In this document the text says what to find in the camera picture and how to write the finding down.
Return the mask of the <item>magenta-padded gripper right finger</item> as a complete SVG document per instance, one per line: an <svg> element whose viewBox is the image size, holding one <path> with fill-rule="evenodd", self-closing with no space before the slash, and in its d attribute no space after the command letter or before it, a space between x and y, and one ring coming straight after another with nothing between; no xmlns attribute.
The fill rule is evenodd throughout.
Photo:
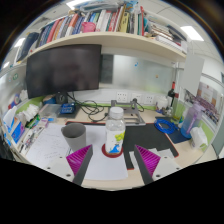
<svg viewBox="0 0 224 224"><path fill-rule="evenodd" d="M145 185L181 170L170 157L160 157L138 145L134 146L134 156Z"/></svg>

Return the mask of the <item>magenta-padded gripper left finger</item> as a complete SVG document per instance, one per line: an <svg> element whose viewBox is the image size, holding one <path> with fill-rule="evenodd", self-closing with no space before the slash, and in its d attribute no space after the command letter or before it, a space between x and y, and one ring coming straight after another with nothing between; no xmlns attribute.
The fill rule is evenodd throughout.
<svg viewBox="0 0 224 224"><path fill-rule="evenodd" d="M88 145L67 157L55 159L45 167L45 170L81 186L92 155L93 148Z"/></svg>

